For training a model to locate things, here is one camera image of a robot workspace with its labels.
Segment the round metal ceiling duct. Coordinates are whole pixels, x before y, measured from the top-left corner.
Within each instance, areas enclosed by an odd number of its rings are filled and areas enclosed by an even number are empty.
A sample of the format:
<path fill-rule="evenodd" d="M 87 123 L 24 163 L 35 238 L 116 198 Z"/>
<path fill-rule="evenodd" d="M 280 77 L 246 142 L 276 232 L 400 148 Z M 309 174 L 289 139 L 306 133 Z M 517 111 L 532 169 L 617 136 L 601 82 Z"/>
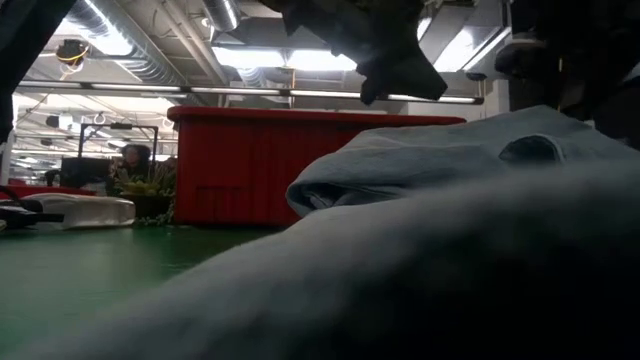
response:
<path fill-rule="evenodd" d="M 212 26 L 218 32 L 235 30 L 241 22 L 241 12 L 235 0 L 202 0 Z"/>

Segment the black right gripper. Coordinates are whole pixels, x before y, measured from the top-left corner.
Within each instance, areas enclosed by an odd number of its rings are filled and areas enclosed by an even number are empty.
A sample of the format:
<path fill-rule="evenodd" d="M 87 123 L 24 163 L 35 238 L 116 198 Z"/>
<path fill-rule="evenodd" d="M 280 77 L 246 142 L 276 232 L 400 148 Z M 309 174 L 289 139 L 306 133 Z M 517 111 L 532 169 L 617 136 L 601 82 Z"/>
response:
<path fill-rule="evenodd" d="M 514 32 L 534 36 L 512 38 L 496 53 L 510 109 L 558 109 L 562 58 L 588 74 L 623 75 L 567 91 L 560 111 L 640 151 L 640 0 L 510 0 L 510 6 Z"/>

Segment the long strip ceiling light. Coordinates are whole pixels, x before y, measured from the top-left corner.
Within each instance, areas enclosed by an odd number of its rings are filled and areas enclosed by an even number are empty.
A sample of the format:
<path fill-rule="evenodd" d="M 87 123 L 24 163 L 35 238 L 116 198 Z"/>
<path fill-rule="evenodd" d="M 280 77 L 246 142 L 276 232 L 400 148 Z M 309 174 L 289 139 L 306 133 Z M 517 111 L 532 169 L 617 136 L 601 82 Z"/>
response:
<path fill-rule="evenodd" d="M 285 88 L 238 88 L 238 87 L 203 87 L 203 86 L 172 86 L 172 85 L 144 85 L 125 83 L 91 83 L 23 80 L 17 88 L 25 92 L 40 90 L 60 90 L 71 93 L 82 92 L 131 92 L 135 94 L 152 94 L 153 96 L 168 95 L 242 95 L 262 97 L 291 97 L 291 98 L 328 98 L 359 100 L 358 92 L 327 91 Z"/>

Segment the white box with orange label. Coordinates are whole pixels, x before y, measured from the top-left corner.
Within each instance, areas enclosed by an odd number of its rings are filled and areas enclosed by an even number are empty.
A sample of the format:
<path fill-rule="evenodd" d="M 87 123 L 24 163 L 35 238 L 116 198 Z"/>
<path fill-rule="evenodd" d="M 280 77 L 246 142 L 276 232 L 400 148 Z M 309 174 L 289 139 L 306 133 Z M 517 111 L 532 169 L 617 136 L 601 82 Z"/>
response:
<path fill-rule="evenodd" d="M 64 216 L 62 222 L 37 223 L 38 230 L 126 227 L 136 217 L 136 205 L 117 197 L 41 193 L 26 196 L 23 201 L 38 202 L 45 214 Z"/>

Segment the black monitor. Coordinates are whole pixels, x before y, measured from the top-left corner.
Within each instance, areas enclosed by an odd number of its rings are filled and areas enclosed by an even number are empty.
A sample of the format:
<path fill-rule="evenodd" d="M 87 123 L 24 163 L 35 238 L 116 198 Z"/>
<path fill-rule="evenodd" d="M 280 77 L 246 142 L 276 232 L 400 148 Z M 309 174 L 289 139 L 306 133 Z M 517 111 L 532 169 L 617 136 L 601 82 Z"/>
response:
<path fill-rule="evenodd" d="M 54 186 L 59 180 L 61 187 L 80 189 L 86 185 L 105 184 L 110 177 L 111 161 L 105 158 L 67 157 L 58 168 L 48 170 L 44 177 L 46 184 Z"/>

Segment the green table mat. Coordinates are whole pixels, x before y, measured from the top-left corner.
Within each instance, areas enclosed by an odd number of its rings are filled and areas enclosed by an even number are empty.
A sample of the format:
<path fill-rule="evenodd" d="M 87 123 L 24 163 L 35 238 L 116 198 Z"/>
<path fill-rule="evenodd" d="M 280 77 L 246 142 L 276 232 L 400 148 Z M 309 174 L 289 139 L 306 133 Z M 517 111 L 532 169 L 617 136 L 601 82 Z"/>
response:
<path fill-rule="evenodd" d="M 0 234 L 0 360 L 272 232 L 165 226 Z"/>

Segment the red low counter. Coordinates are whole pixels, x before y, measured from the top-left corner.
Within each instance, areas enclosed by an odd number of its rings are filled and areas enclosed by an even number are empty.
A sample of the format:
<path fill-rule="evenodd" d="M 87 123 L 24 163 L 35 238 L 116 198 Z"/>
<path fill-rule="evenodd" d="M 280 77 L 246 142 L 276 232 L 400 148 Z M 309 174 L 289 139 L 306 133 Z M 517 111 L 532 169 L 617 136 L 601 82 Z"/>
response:
<path fill-rule="evenodd" d="M 65 187 L 47 187 L 47 186 L 27 186 L 27 185 L 9 185 L 11 190 L 19 198 L 87 198 L 96 197 L 95 191 L 65 188 Z"/>

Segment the black metal rack frame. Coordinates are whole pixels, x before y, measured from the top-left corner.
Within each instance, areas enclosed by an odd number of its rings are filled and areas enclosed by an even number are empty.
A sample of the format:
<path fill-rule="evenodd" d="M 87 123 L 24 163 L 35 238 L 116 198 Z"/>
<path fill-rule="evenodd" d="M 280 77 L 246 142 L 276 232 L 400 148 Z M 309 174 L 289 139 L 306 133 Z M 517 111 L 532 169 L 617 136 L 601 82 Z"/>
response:
<path fill-rule="evenodd" d="M 78 158 L 82 158 L 83 157 L 83 149 L 84 149 L 84 143 L 92 136 L 90 135 L 88 138 L 85 137 L 85 130 L 89 127 L 92 127 L 94 130 L 99 130 L 103 127 L 108 127 L 112 130 L 133 130 L 133 129 L 139 129 L 139 130 L 144 130 L 144 129 L 149 129 L 153 131 L 153 141 L 152 141 L 152 155 L 151 155 L 151 160 L 152 162 L 156 162 L 156 154 L 157 154 L 157 145 L 159 142 L 159 127 L 158 126 L 151 126 L 151 125 L 135 125 L 135 124 L 128 124 L 128 123 L 110 123 L 110 124 L 89 124 L 89 123 L 82 123 L 80 124 L 80 136 L 79 136 L 79 143 L 78 143 L 78 150 L 77 150 L 77 157 Z"/>

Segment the small potted succulent plant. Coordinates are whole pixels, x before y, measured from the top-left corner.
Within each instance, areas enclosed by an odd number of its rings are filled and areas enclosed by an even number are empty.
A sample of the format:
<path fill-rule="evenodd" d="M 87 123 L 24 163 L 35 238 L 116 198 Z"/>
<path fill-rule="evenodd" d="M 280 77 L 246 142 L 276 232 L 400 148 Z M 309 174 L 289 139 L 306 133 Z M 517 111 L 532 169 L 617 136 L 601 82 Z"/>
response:
<path fill-rule="evenodd" d="M 141 226 L 169 225 L 174 219 L 177 159 L 168 158 L 143 169 L 120 164 L 112 173 L 112 196 L 135 205 L 135 223 Z"/>

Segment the person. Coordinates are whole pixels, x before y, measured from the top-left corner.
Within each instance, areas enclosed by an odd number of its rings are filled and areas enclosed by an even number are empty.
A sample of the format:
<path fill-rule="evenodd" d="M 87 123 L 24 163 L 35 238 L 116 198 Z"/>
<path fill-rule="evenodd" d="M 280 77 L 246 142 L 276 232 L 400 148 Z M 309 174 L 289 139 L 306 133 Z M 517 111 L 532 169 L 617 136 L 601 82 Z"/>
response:
<path fill-rule="evenodd" d="M 116 164 L 113 183 L 146 182 L 151 165 L 151 149 L 146 145 L 129 144 L 121 150 L 123 159 Z"/>

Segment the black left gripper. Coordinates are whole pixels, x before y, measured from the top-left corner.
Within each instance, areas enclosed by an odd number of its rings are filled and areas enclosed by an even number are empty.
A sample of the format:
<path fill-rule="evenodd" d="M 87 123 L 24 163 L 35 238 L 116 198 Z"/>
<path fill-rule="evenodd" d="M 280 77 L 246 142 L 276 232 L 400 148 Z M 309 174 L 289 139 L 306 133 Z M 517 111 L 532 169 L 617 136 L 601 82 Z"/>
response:
<path fill-rule="evenodd" d="M 448 89 L 423 52 L 412 51 L 426 0 L 259 1 L 282 15 L 287 34 L 304 28 L 334 55 L 359 63 L 358 73 L 365 77 L 360 101 L 365 105 L 394 93 L 438 100 Z"/>

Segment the light blue garment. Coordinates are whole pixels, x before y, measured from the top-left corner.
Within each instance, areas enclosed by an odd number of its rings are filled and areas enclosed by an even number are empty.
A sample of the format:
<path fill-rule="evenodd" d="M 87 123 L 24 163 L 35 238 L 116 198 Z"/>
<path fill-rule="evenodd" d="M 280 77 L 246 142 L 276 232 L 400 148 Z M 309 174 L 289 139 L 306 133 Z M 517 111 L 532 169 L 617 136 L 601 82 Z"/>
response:
<path fill-rule="evenodd" d="M 299 220 L 6 360 L 640 360 L 640 150 L 546 106 L 381 128 Z"/>

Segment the red plastic laundry bin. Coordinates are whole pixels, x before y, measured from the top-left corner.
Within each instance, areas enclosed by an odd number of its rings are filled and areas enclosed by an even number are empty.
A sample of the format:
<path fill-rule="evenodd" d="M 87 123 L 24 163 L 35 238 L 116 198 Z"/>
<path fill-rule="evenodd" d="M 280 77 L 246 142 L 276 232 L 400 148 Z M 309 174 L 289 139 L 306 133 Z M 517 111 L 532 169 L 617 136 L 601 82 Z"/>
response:
<path fill-rule="evenodd" d="M 186 225 L 287 226 L 298 220 L 285 193 L 314 160 L 368 129 L 446 126 L 454 116 L 410 116 L 175 106 L 174 220 Z"/>

